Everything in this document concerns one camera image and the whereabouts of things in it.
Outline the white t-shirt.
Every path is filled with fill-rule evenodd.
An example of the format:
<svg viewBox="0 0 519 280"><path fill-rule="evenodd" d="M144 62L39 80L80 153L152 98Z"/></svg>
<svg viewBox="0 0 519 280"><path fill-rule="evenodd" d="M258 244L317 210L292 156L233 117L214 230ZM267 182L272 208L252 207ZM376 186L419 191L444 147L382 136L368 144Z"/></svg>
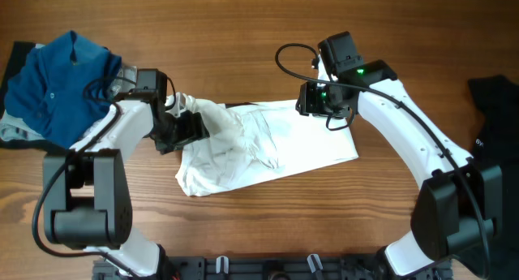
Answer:
<svg viewBox="0 0 519 280"><path fill-rule="evenodd" d="M175 178L187 196L209 196L358 158L344 121L303 116L293 100L217 104L186 95L210 136L184 146Z"/></svg>

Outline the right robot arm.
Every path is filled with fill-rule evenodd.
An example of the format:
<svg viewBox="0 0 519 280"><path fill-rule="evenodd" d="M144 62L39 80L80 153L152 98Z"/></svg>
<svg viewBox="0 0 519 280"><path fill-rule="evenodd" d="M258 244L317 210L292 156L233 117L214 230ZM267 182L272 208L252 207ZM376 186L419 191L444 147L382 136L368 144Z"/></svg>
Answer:
<svg viewBox="0 0 519 280"><path fill-rule="evenodd" d="M418 185L410 231L373 256L352 256L347 267L374 279L443 279L459 261L491 275L491 242L502 231L502 173L452 142L411 100L397 73L381 60L364 62L353 37L342 32L312 49L312 67L296 103L302 115L362 117L407 165Z"/></svg>

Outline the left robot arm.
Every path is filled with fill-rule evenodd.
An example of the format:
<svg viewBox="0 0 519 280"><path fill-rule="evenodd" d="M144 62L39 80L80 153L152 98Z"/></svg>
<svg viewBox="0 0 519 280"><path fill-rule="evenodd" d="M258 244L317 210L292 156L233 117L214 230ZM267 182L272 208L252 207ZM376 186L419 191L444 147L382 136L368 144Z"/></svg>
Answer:
<svg viewBox="0 0 519 280"><path fill-rule="evenodd" d="M179 279L165 249L132 226L124 161L146 137L167 154L209 133L199 113L166 96L174 84L165 73L139 69L130 85L107 101L109 113L86 138L45 156L32 236L52 256L100 257L95 279Z"/></svg>

